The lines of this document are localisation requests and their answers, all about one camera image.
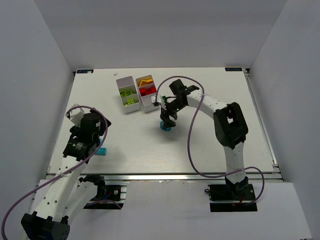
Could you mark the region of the cyan rounded lego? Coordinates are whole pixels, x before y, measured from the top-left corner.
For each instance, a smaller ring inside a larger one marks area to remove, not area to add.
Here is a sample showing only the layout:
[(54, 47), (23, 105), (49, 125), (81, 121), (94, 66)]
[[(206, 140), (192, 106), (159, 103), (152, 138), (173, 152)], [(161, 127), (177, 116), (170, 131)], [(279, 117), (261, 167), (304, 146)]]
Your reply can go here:
[(159, 124), (159, 127), (163, 130), (163, 131), (166, 131), (166, 132), (169, 132), (171, 131), (171, 127), (164, 127), (164, 122), (161, 121), (160, 124)]

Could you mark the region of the long cyan lego brick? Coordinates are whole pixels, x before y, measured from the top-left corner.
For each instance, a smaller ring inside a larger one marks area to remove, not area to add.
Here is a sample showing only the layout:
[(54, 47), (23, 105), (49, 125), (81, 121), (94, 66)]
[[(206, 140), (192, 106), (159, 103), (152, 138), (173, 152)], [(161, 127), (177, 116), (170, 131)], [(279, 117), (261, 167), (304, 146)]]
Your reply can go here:
[(105, 147), (100, 147), (95, 154), (98, 156), (105, 156), (107, 154), (107, 149)]

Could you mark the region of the red lego piece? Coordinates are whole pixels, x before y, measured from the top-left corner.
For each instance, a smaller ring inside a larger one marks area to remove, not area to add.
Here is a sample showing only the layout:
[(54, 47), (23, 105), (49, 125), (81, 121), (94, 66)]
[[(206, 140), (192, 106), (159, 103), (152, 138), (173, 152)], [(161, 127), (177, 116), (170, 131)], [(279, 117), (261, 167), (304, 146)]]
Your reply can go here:
[(156, 93), (156, 92), (157, 92), (157, 89), (155, 87), (151, 87), (148, 89), (148, 95)]

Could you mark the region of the red curved lego brick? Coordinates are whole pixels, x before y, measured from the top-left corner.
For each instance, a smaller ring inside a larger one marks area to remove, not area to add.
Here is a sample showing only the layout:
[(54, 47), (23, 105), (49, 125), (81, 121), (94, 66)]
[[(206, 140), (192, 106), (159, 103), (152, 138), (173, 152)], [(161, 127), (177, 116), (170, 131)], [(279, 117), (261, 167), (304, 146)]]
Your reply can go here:
[(143, 97), (143, 96), (148, 95), (148, 90), (146, 88), (140, 88), (139, 93)]

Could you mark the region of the orange yellow lego brick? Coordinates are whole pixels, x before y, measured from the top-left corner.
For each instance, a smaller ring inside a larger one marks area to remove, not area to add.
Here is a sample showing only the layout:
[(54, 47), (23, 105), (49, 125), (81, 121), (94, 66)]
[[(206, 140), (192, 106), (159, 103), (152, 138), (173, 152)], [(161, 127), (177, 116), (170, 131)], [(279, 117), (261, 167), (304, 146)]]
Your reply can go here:
[(138, 84), (138, 87), (141, 88), (141, 87), (144, 87), (146, 85), (149, 85), (149, 84), (152, 84), (154, 81), (152, 78), (148, 78), (148, 79), (141, 79), (139, 84)]

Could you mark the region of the pale lime small lego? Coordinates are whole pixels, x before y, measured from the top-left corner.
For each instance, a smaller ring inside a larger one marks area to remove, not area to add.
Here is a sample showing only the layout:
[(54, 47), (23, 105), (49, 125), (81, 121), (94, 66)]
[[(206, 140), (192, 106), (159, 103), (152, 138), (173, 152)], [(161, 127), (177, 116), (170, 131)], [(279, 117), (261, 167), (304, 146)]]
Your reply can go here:
[(133, 98), (128, 98), (127, 99), (127, 105), (129, 106), (129, 105), (133, 105), (133, 104), (135, 104), (134, 99)]

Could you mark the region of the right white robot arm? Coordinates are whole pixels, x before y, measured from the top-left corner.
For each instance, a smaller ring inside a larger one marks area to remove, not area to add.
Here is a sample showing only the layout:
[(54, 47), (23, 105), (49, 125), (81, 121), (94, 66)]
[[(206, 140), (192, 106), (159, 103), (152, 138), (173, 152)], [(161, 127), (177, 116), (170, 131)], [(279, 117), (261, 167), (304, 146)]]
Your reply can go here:
[(249, 132), (240, 105), (224, 103), (205, 93), (204, 87), (196, 81), (194, 85), (183, 84), (183, 76), (173, 76), (169, 88), (173, 95), (166, 97), (157, 93), (152, 97), (154, 106), (160, 106), (161, 128), (167, 130), (176, 126), (177, 113), (184, 107), (194, 107), (213, 119), (215, 137), (223, 146), (226, 162), (225, 184), (235, 198), (248, 186), (244, 166), (244, 143)]

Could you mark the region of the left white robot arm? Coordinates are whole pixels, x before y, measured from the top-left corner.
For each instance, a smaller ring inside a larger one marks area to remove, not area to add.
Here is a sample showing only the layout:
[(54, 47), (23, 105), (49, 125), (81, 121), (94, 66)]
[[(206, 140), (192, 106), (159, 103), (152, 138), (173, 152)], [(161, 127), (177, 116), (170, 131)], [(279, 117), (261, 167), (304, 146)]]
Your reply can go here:
[(63, 158), (49, 189), (33, 213), (26, 213), (21, 225), (30, 240), (65, 240), (74, 216), (92, 199), (106, 193), (105, 179), (98, 174), (80, 177), (88, 159), (100, 148), (100, 137), (111, 122), (96, 111), (70, 119), (74, 126), (62, 153)]

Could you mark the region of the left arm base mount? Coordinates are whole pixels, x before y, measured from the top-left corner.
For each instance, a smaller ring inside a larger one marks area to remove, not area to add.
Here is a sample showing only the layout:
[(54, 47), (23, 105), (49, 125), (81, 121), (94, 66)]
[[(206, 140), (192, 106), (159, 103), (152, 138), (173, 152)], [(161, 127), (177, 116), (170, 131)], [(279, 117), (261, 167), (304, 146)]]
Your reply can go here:
[(98, 174), (89, 174), (79, 178), (80, 183), (89, 182), (96, 188), (96, 195), (84, 206), (84, 209), (93, 210), (119, 210), (121, 201), (125, 200), (127, 187), (125, 185), (106, 183), (105, 178)]

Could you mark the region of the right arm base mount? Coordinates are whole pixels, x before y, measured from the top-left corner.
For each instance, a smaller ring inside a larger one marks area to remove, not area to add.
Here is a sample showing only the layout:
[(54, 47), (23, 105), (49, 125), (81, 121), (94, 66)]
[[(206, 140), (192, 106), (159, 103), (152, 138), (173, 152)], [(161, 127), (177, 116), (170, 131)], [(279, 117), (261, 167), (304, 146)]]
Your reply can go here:
[(237, 195), (233, 195), (226, 184), (211, 184), (204, 190), (209, 197), (211, 213), (257, 212), (257, 204), (250, 203), (256, 199), (252, 184)]

